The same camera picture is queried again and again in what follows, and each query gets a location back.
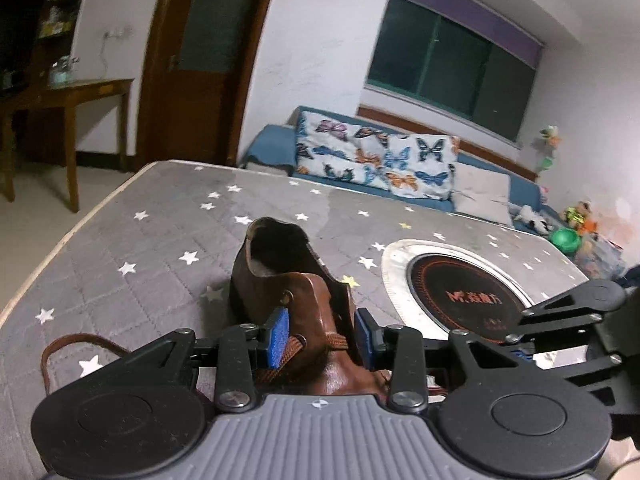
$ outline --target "table leg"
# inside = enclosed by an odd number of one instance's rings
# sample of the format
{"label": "table leg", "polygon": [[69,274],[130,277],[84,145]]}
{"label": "table leg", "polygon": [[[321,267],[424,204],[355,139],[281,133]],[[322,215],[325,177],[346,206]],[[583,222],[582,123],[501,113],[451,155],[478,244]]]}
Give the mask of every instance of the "table leg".
{"label": "table leg", "polygon": [[78,171],[76,169],[76,106],[65,107],[65,159],[66,184],[69,188],[69,204],[71,211],[80,209],[78,200]]}
{"label": "table leg", "polygon": [[14,141],[15,134],[11,127],[13,114],[5,113],[2,119],[2,154],[4,155],[4,193],[9,202],[15,200],[14,191]]}
{"label": "table leg", "polygon": [[127,121],[129,119],[129,92],[120,96],[118,107],[118,153],[120,154],[120,171],[127,171]]}

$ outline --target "wooden door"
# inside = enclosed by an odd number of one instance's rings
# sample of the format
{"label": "wooden door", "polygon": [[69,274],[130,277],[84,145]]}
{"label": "wooden door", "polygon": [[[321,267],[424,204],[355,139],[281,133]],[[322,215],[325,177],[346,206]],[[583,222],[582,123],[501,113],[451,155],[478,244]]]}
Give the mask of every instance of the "wooden door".
{"label": "wooden door", "polygon": [[143,82],[151,86],[141,110],[147,160],[224,163],[259,2],[167,1],[152,77]]}

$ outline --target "window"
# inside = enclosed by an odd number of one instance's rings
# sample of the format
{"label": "window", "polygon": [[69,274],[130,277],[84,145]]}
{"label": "window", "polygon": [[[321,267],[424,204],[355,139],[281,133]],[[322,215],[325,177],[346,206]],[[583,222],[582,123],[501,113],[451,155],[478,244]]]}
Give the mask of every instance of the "window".
{"label": "window", "polygon": [[389,0],[369,84],[433,104],[515,140],[535,70],[462,25]]}

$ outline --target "sofa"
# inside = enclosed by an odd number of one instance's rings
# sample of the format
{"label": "sofa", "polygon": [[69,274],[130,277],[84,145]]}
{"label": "sofa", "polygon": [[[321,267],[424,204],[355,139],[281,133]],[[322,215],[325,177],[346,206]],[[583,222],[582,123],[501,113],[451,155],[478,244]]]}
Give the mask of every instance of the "sofa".
{"label": "sofa", "polygon": [[[395,130],[389,126],[372,123],[361,118],[354,118],[336,114],[331,111],[320,110],[318,108],[298,108],[298,114],[305,111],[322,114],[335,121],[345,123],[355,122],[361,126],[381,130],[391,135],[405,134],[405,132],[400,132],[399,130]],[[535,182],[527,180],[522,176],[505,170],[504,168],[487,162],[486,160],[482,160],[480,158],[477,158],[476,156],[469,155],[468,153],[459,152],[457,162],[466,164],[468,166],[474,166],[482,170],[489,170],[495,173],[508,175],[510,180],[509,207],[512,212],[516,211],[518,208],[524,205],[529,205],[535,212],[540,212],[541,214],[549,218],[559,219],[558,214],[553,209],[542,204],[540,188]],[[329,184],[330,186],[356,190],[359,192],[392,198],[394,200],[401,200],[402,202],[407,202],[412,205],[428,207],[444,212],[457,212],[451,200],[407,198],[394,195],[389,190],[385,189],[378,189],[376,187],[364,186],[362,184],[354,184],[353,182],[343,182],[340,180],[332,180],[329,178],[323,178],[320,176],[302,174],[297,172],[296,169],[298,168],[298,162],[296,160],[296,129],[292,126],[280,124],[268,124],[267,126],[265,126],[247,149],[244,157],[242,158],[240,166],[242,168],[250,169],[273,168],[279,170],[282,173],[286,173],[289,176],[311,180],[320,184]],[[537,234],[536,231],[519,221],[514,221],[513,227],[522,232]]]}

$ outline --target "window frame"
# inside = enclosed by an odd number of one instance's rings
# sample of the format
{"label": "window frame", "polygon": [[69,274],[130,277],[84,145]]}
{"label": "window frame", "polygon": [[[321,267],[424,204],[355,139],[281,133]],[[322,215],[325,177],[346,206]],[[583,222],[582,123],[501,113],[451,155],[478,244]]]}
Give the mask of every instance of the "window frame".
{"label": "window frame", "polygon": [[[417,84],[417,91],[416,92],[412,92],[410,90],[406,90],[403,88],[398,88],[396,86],[390,85],[388,83],[383,83],[380,81],[377,81],[375,79],[372,79],[369,77],[369,73],[367,73],[367,79],[366,79],[366,86],[369,86],[370,88],[378,88],[381,89],[385,94],[396,94],[398,96],[402,96],[404,98],[409,98],[411,99],[410,102],[417,104],[417,105],[426,105],[427,108],[434,108],[434,110],[438,111],[443,111],[447,116],[453,118],[453,119],[460,119],[462,120],[464,123],[468,124],[469,126],[475,127],[476,129],[488,133],[490,134],[492,137],[495,137],[496,139],[500,139],[502,142],[505,142],[511,146],[515,146],[517,148],[520,148],[521,145],[518,142],[518,140],[520,139],[520,131],[518,131],[515,139],[508,139],[507,137],[502,136],[501,134],[494,132],[492,130],[489,130],[487,127],[482,126],[481,124],[476,123],[473,120],[473,110],[475,110],[476,106],[478,105],[478,99],[480,97],[480,91],[482,88],[482,82],[484,81],[484,74],[486,72],[486,67],[487,67],[487,63],[489,60],[489,56],[491,54],[492,49],[495,48],[502,48],[500,45],[494,43],[493,41],[491,41],[489,38],[486,38],[485,36],[483,36],[482,34],[479,34],[478,32],[474,31],[473,29],[469,28],[468,26],[466,26],[463,23],[459,23],[456,20],[452,20],[451,18],[448,18],[447,16],[444,16],[443,14],[437,12],[436,10],[430,9],[429,7],[425,6],[422,3],[416,2],[415,0],[404,0],[406,2],[409,2],[411,4],[414,4],[416,6],[419,6],[425,10],[428,10],[429,12],[432,12],[433,14],[436,15],[436,23],[433,27],[433,30],[431,32],[431,41],[429,43],[429,46],[427,48],[427,53],[424,56],[424,61],[422,64],[422,69],[421,69],[421,73],[420,73],[420,78],[418,79],[418,84]],[[487,49],[486,49],[486,57],[485,60],[482,63],[482,67],[481,67],[481,72],[480,75],[478,76],[478,79],[476,80],[476,84],[475,84],[475,88],[474,88],[474,97],[473,97],[473,105],[471,107],[472,109],[472,113],[471,114],[467,114],[465,112],[461,112],[459,110],[456,110],[455,108],[449,107],[447,105],[441,104],[437,101],[434,101],[432,99],[429,99],[423,95],[421,95],[419,93],[420,89],[422,88],[422,85],[424,84],[424,79],[426,78],[426,74],[429,68],[429,62],[431,60],[431,57],[433,55],[433,51],[435,48],[435,44],[437,42],[438,39],[438,31],[440,29],[440,25],[442,23],[442,20],[449,20],[451,23],[455,23],[457,25],[459,25],[460,27],[464,27],[466,30],[470,31],[471,33],[475,34],[476,36],[478,36],[479,38],[482,38],[482,40],[484,40],[485,42],[487,42]],[[376,38],[376,46],[378,45],[378,39],[380,38],[380,34],[378,34],[378,37]],[[374,48],[374,52],[371,56],[371,63],[373,63],[373,58],[375,55],[375,48]],[[532,67],[530,66],[528,63],[526,63],[525,61],[519,59],[520,62],[524,63],[525,65],[529,66],[532,70],[534,70],[535,72],[535,76],[534,76],[534,83],[535,83],[535,77],[538,74],[538,68],[537,67]],[[533,89],[533,84],[531,86],[531,90],[529,91],[529,98],[530,98],[530,94],[531,91]]]}

